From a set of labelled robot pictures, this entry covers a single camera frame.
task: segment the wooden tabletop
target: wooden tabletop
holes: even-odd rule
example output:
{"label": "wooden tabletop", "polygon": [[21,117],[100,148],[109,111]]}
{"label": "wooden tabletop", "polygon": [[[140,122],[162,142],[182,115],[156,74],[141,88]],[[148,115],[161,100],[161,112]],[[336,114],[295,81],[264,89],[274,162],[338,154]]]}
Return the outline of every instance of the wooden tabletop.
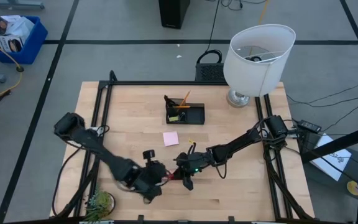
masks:
{"label": "wooden tabletop", "polygon": [[[92,119],[97,87],[98,82],[84,82],[78,98],[75,112],[84,117],[87,127]],[[197,142],[196,151],[205,152],[206,147],[232,141],[258,122],[255,100],[251,98],[244,108],[233,108],[226,101],[228,89],[228,86],[113,86],[107,121],[111,130],[105,135],[104,145],[115,155],[131,158],[141,166],[145,165],[142,152],[154,149],[154,159],[164,163],[167,169],[175,170],[177,167],[172,159],[188,150],[189,139]],[[187,103],[205,104],[205,124],[166,124],[163,96],[183,98],[189,90]],[[273,114],[290,119],[283,84],[280,83],[269,95]],[[99,122],[103,105],[102,100]],[[166,131],[177,131],[179,145],[164,146],[162,133]],[[295,140],[287,139],[287,143],[288,147],[298,150]],[[225,221],[228,216],[234,216],[236,221],[273,221],[262,150],[262,143],[258,143],[237,152],[227,163],[226,179],[221,179],[214,168],[196,174],[192,178],[192,191],[187,190],[181,181],[173,180],[162,187],[162,195],[150,205],[145,205],[139,194],[117,189],[110,170],[102,163],[98,183],[115,196],[117,203],[107,219],[136,220],[138,215],[144,215],[145,220]],[[73,151],[68,146],[65,159]],[[77,154],[63,171],[55,204],[57,211],[63,209],[78,188],[84,154],[84,151]],[[300,156],[287,149],[281,154],[289,191],[304,210],[314,216]],[[281,214],[285,217],[282,194],[277,192]]]}

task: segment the silver lamp base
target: silver lamp base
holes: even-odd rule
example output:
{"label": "silver lamp base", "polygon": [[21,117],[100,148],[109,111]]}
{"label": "silver lamp base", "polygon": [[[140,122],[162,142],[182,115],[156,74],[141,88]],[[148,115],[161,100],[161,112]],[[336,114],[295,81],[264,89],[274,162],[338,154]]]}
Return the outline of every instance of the silver lamp base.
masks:
{"label": "silver lamp base", "polygon": [[235,108],[242,108],[249,102],[249,96],[244,96],[232,89],[227,93],[227,102]]}

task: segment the blue plastic crate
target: blue plastic crate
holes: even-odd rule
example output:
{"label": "blue plastic crate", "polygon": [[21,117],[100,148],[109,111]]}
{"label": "blue plastic crate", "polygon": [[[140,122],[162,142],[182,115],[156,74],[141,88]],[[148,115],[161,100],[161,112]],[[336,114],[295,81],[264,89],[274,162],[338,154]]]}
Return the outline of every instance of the blue plastic crate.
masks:
{"label": "blue plastic crate", "polygon": [[[8,53],[19,64],[32,64],[37,57],[38,52],[44,40],[47,38],[48,31],[42,25],[40,18],[36,16],[26,16],[31,22],[34,23],[34,27],[27,38],[23,49],[20,52]],[[0,62],[13,63],[13,61],[0,51]]]}

